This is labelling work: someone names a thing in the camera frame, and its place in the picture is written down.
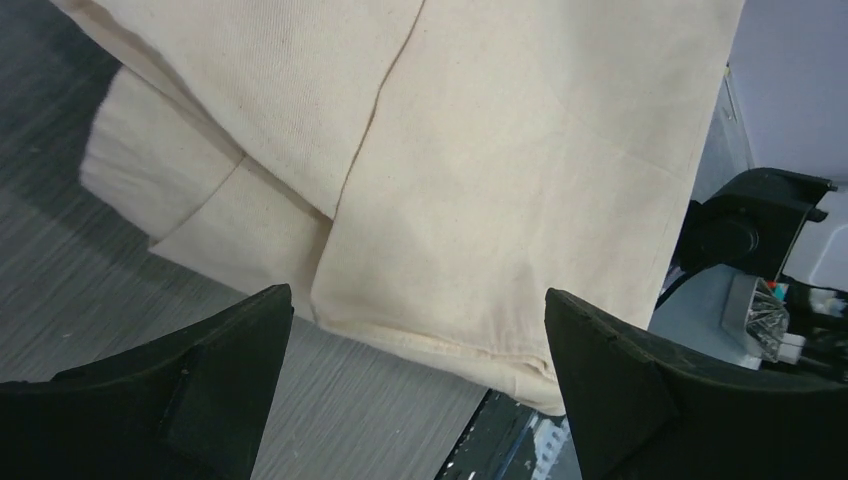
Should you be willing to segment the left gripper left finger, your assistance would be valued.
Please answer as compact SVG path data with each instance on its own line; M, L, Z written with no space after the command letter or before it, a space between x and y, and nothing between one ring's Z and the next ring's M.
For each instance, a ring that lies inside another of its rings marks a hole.
M1 386L5 479L247 479L290 336L286 285L45 382Z

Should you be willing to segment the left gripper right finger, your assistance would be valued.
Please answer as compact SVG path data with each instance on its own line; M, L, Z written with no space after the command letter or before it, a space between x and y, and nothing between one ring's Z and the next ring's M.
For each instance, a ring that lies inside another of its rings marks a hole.
M715 359L565 291L545 302L584 478L846 477L845 385Z

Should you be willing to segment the beige cloth wrap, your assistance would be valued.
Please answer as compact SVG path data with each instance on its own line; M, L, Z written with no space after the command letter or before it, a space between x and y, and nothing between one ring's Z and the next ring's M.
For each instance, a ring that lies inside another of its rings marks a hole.
M739 1L62 1L82 185L153 254L565 411L548 289L646 328Z

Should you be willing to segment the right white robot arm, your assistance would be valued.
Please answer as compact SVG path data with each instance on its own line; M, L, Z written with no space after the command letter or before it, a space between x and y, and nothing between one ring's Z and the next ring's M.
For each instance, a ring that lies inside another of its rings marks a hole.
M847 379L847 190L773 168L689 204L651 331L744 368Z

